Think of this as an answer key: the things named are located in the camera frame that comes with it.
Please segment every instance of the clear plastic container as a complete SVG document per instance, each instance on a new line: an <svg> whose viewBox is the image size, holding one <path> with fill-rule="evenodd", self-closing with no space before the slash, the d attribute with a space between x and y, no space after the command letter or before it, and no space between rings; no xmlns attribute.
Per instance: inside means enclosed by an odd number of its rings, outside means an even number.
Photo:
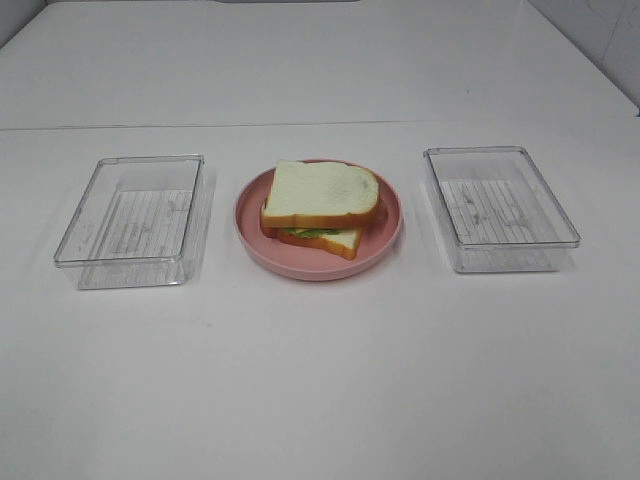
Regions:
<svg viewBox="0 0 640 480"><path fill-rule="evenodd" d="M428 188L456 272L555 271L580 236L522 147L433 148Z"/></svg>
<svg viewBox="0 0 640 480"><path fill-rule="evenodd" d="M200 155L100 160L56 267L80 290L187 281L204 247L203 165Z"/></svg>

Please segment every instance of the white table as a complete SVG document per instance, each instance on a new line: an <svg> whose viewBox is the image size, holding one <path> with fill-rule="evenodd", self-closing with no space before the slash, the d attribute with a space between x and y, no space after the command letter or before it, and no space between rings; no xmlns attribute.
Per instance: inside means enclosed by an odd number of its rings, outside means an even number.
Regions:
<svg viewBox="0 0 640 480"><path fill-rule="evenodd" d="M0 132L0 477L630 479L640 469L637 122ZM425 147L521 144L582 234L559 273L455 274ZM78 292L52 255L101 157L217 171L200 278ZM405 229L373 269L279 277L233 228L278 158L368 165Z"/></svg>
<svg viewBox="0 0 640 480"><path fill-rule="evenodd" d="M0 86L2 129L638 112L524 0L55 3Z"/></svg>

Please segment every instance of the white wall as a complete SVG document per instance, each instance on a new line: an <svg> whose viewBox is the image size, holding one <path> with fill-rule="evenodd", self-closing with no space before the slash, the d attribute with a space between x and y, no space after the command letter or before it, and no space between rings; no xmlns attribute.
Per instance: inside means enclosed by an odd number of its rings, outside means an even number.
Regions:
<svg viewBox="0 0 640 480"><path fill-rule="evenodd" d="M640 0L529 0L640 106Z"/></svg>
<svg viewBox="0 0 640 480"><path fill-rule="evenodd" d="M0 0L0 47L45 5L45 0Z"/></svg>

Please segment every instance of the white bread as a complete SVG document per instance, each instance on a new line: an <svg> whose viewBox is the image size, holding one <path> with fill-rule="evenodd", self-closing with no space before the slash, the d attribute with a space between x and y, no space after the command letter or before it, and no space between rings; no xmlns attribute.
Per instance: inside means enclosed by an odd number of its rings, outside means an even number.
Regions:
<svg viewBox="0 0 640 480"><path fill-rule="evenodd" d="M354 228L376 216L379 186L367 169L340 162L281 160L262 211L271 228Z"/></svg>
<svg viewBox="0 0 640 480"><path fill-rule="evenodd" d="M289 231L288 228L263 228L265 235L277 238L282 243L299 247L318 248L347 260L353 260L358 253L362 228L336 230L335 233L320 233L316 237L303 238Z"/></svg>

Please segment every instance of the plate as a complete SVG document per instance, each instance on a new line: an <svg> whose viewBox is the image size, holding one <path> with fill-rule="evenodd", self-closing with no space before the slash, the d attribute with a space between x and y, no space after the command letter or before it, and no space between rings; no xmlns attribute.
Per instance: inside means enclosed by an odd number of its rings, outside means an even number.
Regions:
<svg viewBox="0 0 640 480"><path fill-rule="evenodd" d="M337 162L313 159L305 162ZM349 277L373 266L393 246L402 225L402 207L398 194L381 176L380 214L376 222L362 232L358 254L353 260L316 248L298 247L266 237L260 230L260 209L271 190L275 168L258 175L242 191L235 207L238 236L249 255L272 272L297 280L327 281Z"/></svg>

